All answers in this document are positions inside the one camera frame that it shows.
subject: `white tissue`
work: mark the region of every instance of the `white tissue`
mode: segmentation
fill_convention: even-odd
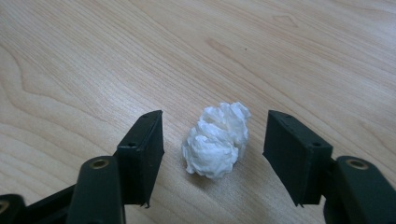
[[[250,112],[241,103],[207,107],[182,145],[187,172],[222,178],[242,158],[248,143]]]

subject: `crumpled tissue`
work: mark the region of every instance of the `crumpled tissue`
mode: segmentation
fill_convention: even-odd
[[[250,112],[241,103],[207,107],[182,145],[187,172],[218,179],[230,173],[248,143]]]

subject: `table surface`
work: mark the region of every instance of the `table surface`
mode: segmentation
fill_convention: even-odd
[[[268,110],[293,115],[396,186],[396,4],[389,0],[0,2],[0,194],[34,203],[163,111],[150,209],[128,223],[324,223],[295,207],[262,156]],[[249,108],[244,159],[186,171],[203,109]]]

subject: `wooden table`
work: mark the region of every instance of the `wooden table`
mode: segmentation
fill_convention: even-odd
[[[150,209],[128,223],[323,223],[262,156],[269,109],[292,114],[396,186],[396,5],[378,0],[0,3],[0,194],[34,203],[163,110]],[[180,146],[203,109],[250,109],[246,157],[212,181]]]

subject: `black plastic bracket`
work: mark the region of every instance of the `black plastic bracket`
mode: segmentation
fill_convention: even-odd
[[[75,186],[27,207],[19,195],[0,196],[0,223],[124,223],[125,204],[149,207],[164,153],[162,115],[141,116],[113,157],[81,166]]]
[[[396,192],[370,162],[331,158],[332,146],[285,113],[268,113],[263,155],[294,203],[326,197],[327,223],[396,223]]]

